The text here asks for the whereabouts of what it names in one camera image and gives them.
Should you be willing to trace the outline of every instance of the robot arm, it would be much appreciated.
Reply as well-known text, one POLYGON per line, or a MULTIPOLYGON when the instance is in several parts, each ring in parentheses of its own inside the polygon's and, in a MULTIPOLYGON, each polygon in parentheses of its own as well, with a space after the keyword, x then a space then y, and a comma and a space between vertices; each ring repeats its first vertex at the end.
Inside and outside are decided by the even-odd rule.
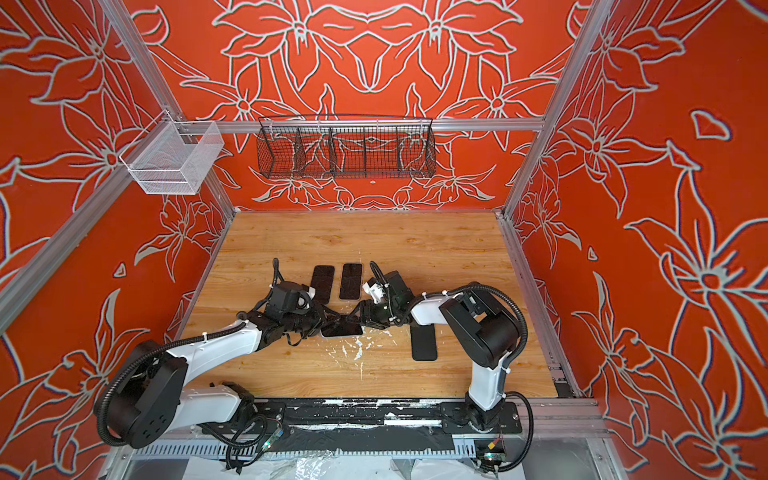
MULTIPOLYGON (((469 420, 480 429, 492 425, 503 404, 509 363, 525 346, 525 333, 518 331, 518 323, 510 312, 487 291, 491 287, 474 283, 458 289, 460 292, 414 297, 397 272, 387 274, 385 286, 369 282, 366 287, 364 290, 372 300, 365 301, 369 304, 363 310, 370 317, 359 319, 364 324, 389 324, 388 317, 396 309, 400 318, 413 319, 421 325, 451 326, 472 360, 469 420), (480 315, 485 318, 478 322, 476 317, 480 315)), ((184 387, 200 374, 263 349, 288 332, 306 338, 316 335, 328 322, 339 321, 326 318, 326 309, 314 300, 313 294, 313 289, 297 283, 274 283, 266 299, 250 312, 238 313, 238 320, 211 334, 213 338, 203 334, 193 342, 185 340, 183 345, 172 348, 167 347, 173 344, 159 346, 153 341, 139 344, 121 367, 118 378, 123 379, 114 386, 111 396, 105 398, 102 393, 94 405, 97 419, 101 422, 106 416, 107 424, 122 441, 139 449, 168 429, 253 416, 253 397, 239 386, 225 383, 203 389, 184 387), (264 313, 258 312, 264 303, 264 313), (132 371, 124 372, 149 353, 155 354, 132 371), (107 415, 102 415, 105 400, 107 415)), ((102 439, 113 445, 103 435, 105 431, 105 427, 99 428, 102 439)))

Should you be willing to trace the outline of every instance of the orange floral wall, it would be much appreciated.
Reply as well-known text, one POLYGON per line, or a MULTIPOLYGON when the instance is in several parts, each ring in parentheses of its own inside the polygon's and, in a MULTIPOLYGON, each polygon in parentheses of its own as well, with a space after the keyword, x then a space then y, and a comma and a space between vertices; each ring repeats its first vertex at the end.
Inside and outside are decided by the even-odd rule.
MULTIPOLYGON (((587 2, 127 0, 190 119, 543 115, 587 2)), ((532 132, 444 134, 437 175, 267 180, 253 135, 227 135, 216 172, 244 210, 493 208, 532 132)))
MULTIPOLYGON (((0 5, 0 288, 160 111, 94 0, 0 5)), ((93 401, 178 329, 225 220, 213 195, 132 184, 0 336, 0 478, 95 478, 93 401)))
POLYGON ((765 478, 768 7, 619 1, 518 205, 632 478, 765 478))
POLYGON ((0 9, 0 288, 160 109, 95 0, 0 9))
POLYGON ((2 335, 0 478, 96 478, 94 401, 137 343, 174 338, 225 222, 205 186, 120 196, 2 335))

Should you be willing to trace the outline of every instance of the smartphone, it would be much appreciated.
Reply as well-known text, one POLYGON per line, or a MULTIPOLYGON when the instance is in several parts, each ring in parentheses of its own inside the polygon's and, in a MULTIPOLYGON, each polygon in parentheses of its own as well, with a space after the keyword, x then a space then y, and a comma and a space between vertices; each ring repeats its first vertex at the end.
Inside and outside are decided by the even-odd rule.
POLYGON ((411 323, 411 357, 416 362, 437 360, 437 339, 434 325, 411 323))
POLYGON ((341 269, 341 300, 359 300, 362 286, 362 263, 344 263, 341 269))
POLYGON ((339 320, 331 325, 324 326, 320 334, 325 338, 339 336, 358 336, 362 335, 362 327, 359 323, 350 323, 345 320, 339 320))
POLYGON ((315 265, 310 286, 315 289, 315 300, 320 302, 320 305, 328 305, 331 300, 331 288, 335 273, 336 268, 333 265, 315 265))

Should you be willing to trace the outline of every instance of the plastic sheet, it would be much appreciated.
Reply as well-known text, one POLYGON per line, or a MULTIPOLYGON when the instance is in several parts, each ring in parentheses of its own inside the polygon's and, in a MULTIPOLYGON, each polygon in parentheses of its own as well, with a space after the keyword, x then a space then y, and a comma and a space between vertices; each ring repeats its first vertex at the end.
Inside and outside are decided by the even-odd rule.
MULTIPOLYGON (((482 474, 457 460, 416 460, 411 470, 411 480, 481 480, 495 478, 491 473, 482 474)), ((525 480, 522 466, 510 472, 498 474, 499 480, 525 480)))
MULTIPOLYGON (((190 458, 183 480, 403 480, 406 478, 384 456, 335 457, 330 453, 276 462, 261 461, 243 468, 241 475, 224 463, 190 458)), ((525 480, 522 468, 499 474, 500 480, 525 480)), ((483 475, 456 460, 416 460, 410 480, 483 480, 483 475)))

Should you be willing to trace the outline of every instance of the white paint splatter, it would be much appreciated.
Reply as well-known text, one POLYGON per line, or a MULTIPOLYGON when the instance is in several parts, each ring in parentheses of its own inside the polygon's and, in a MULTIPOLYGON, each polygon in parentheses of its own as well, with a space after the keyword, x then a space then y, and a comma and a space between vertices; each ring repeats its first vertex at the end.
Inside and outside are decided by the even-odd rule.
POLYGON ((397 345, 397 341, 395 340, 395 337, 394 337, 394 336, 392 336, 392 334, 389 332, 389 330, 382 330, 382 331, 383 331, 384 333, 386 333, 387 335, 389 335, 390 337, 392 337, 392 343, 394 343, 395 345, 397 345))
POLYGON ((328 350, 326 350, 326 353, 328 353, 328 355, 330 355, 330 357, 333 359, 333 361, 334 361, 334 362, 336 362, 336 364, 337 364, 338 366, 341 366, 341 363, 339 363, 339 360, 337 360, 337 359, 336 359, 336 357, 335 357, 335 356, 333 356, 333 354, 332 354, 331 352, 329 352, 328 350))
POLYGON ((362 356, 362 342, 360 341, 360 338, 355 341, 355 344, 357 345, 357 355, 355 355, 355 361, 358 361, 362 356))

